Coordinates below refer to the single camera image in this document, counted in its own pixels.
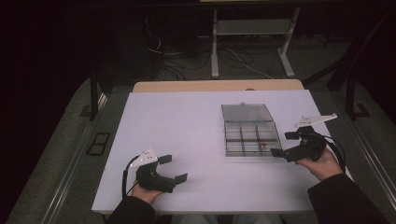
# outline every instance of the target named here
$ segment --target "white controller part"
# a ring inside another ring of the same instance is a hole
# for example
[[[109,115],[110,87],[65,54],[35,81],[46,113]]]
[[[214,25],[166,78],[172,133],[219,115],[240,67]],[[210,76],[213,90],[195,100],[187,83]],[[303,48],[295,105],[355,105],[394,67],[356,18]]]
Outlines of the white controller part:
[[[154,151],[151,148],[148,148],[142,154],[132,162],[131,167],[139,167],[142,165],[150,164],[155,161],[158,161],[158,157],[155,155]]]
[[[312,116],[312,117],[306,117],[303,116],[297,123],[296,123],[296,128],[301,128],[301,127],[306,127],[306,126],[311,126],[313,124],[321,123],[330,119],[336,119],[337,115],[332,114],[332,115],[327,115],[327,116]]]

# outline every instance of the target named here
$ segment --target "hand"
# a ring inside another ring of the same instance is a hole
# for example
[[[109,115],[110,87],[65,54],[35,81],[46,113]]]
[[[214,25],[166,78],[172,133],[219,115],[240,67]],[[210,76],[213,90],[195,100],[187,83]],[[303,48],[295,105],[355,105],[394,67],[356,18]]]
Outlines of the hand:
[[[322,156],[317,161],[302,159],[296,163],[305,166],[320,181],[343,173],[334,155],[327,148],[324,149]]]
[[[132,189],[131,196],[136,197],[145,201],[146,203],[154,203],[158,196],[163,194],[163,192],[158,190],[147,190],[143,189],[139,186],[139,184],[135,181],[134,188]]]

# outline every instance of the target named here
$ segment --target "dark floor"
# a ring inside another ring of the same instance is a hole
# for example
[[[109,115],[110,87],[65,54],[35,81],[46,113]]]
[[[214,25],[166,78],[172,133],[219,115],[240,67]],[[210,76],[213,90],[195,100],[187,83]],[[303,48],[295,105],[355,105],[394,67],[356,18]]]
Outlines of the dark floor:
[[[277,56],[276,48],[282,43],[281,36],[262,36],[246,40],[223,39],[219,41],[219,79],[288,78]],[[210,40],[200,38],[197,54],[186,54],[169,46],[159,61],[160,70],[154,80],[211,79]],[[304,80],[317,71],[334,63],[343,56],[349,43],[338,42],[324,46],[324,38],[293,39],[288,56],[295,78]],[[234,53],[249,67],[247,69]],[[381,209],[391,223],[396,223],[394,204],[384,189],[386,181],[375,172],[375,166],[365,149],[373,148],[380,164],[390,180],[396,179],[396,128],[387,115],[371,98],[367,90],[358,85],[356,103],[368,110],[370,117],[351,121],[345,112],[345,87],[340,91],[328,91],[327,81],[332,74],[306,86],[312,93],[321,114],[336,113],[338,119],[328,122],[329,131],[346,150],[346,165],[354,180]],[[66,108],[56,131],[47,145],[39,164],[24,189],[8,223],[101,223],[101,215],[91,211],[96,189],[99,185],[106,158],[120,122],[120,116],[132,87],[116,86],[100,107],[94,121],[81,117],[80,112],[90,103],[89,80],[76,91]],[[87,156],[85,151],[96,133],[110,133],[105,154]],[[283,215],[289,224],[317,223],[313,212]]]

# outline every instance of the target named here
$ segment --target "dark background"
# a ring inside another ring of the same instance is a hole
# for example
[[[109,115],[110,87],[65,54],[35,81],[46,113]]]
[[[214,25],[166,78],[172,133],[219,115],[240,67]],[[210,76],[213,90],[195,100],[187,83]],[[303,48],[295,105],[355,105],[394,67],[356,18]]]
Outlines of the dark background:
[[[389,2],[303,7],[295,35],[364,34]],[[4,223],[69,100],[90,73],[98,76],[102,89],[111,91],[114,85],[150,80],[155,68],[145,47],[149,44],[144,22],[147,10],[87,13],[77,10],[74,2],[49,0],[0,4],[0,223]],[[180,43],[184,44],[181,48],[193,51],[196,35],[211,35],[208,10],[152,12],[156,32],[162,34],[165,44]],[[261,14],[246,10],[237,15]],[[222,16],[238,17],[232,9]],[[394,122],[396,81],[390,71],[395,71],[396,64],[392,55],[395,24],[393,12],[354,70]]]

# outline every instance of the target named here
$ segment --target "table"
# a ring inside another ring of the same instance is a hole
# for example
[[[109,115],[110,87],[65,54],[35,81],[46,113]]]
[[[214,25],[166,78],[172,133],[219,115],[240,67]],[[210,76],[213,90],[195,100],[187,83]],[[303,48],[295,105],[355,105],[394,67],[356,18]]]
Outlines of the table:
[[[252,87],[269,91],[241,91]],[[312,210],[306,190],[318,181],[304,167],[280,158],[225,156],[220,106],[241,102],[267,105],[284,149],[299,141],[286,140],[282,133],[294,131],[301,115],[319,115],[309,91],[298,80],[137,83],[126,103],[92,210],[108,215],[116,208],[125,165],[148,147],[157,156],[173,155],[172,162],[158,167],[160,175],[189,173],[186,183],[153,205],[159,214]],[[329,135],[323,123],[314,128]],[[128,186],[132,186],[134,172],[129,170]]]

